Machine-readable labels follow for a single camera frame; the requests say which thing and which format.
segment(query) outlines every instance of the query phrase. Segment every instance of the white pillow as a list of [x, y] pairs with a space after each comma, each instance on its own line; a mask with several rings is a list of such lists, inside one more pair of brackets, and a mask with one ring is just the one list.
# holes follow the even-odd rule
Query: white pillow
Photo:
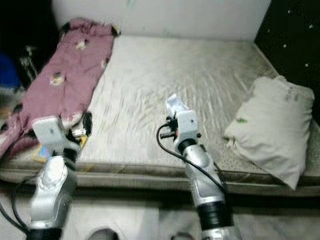
[[225, 130], [227, 145], [295, 190], [305, 170], [314, 93], [278, 76], [256, 79], [250, 95]]

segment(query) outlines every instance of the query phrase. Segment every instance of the blue object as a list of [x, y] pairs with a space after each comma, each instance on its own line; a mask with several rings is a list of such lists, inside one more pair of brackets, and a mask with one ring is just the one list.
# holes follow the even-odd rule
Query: blue object
[[0, 86], [15, 88], [20, 85], [14, 62], [11, 58], [0, 52]]

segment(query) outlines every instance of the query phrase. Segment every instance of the bed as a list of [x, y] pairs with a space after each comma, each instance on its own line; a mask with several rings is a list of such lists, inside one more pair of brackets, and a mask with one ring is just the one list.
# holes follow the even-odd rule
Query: bed
[[[94, 91], [93, 129], [78, 161], [82, 187], [189, 189], [184, 165], [163, 152], [156, 130], [165, 122], [165, 100], [177, 93], [197, 113], [203, 143], [217, 150], [229, 191], [265, 196], [320, 196], [320, 128], [311, 123], [306, 171], [296, 191], [238, 158], [223, 133], [253, 81], [277, 72], [254, 43], [205, 39], [118, 37]], [[0, 179], [19, 182], [39, 171], [34, 148], [6, 159]]]

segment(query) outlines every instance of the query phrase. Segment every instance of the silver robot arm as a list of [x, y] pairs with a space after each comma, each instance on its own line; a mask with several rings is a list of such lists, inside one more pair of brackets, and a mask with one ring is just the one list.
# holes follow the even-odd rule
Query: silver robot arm
[[81, 148], [71, 131], [66, 136], [59, 117], [37, 119], [32, 128], [52, 157], [47, 159], [36, 181], [27, 240], [57, 240], [62, 235], [72, 194], [77, 186], [75, 163]]
[[167, 126], [170, 132], [160, 134], [160, 138], [174, 137], [175, 152], [209, 175], [205, 175], [189, 163], [185, 166], [193, 202], [200, 219], [202, 240], [241, 240], [240, 231], [233, 224], [231, 208], [226, 201], [226, 189], [216, 173], [214, 159], [198, 144], [201, 134], [198, 131], [195, 111], [189, 110], [176, 95], [168, 98], [166, 106], [169, 112]]

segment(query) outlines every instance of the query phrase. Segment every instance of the pink cloth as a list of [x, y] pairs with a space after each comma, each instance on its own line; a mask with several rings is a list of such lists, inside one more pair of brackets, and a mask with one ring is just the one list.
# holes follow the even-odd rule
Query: pink cloth
[[[15, 152], [34, 144], [34, 140], [22, 137], [32, 128], [33, 120], [52, 115], [72, 120], [88, 108], [111, 57], [112, 26], [84, 18], [72, 19], [69, 26], [56, 52], [26, 91], [22, 110], [7, 119], [8, 129], [0, 134], [0, 157], [12, 145], [11, 152]], [[55, 82], [57, 73], [61, 77]]]

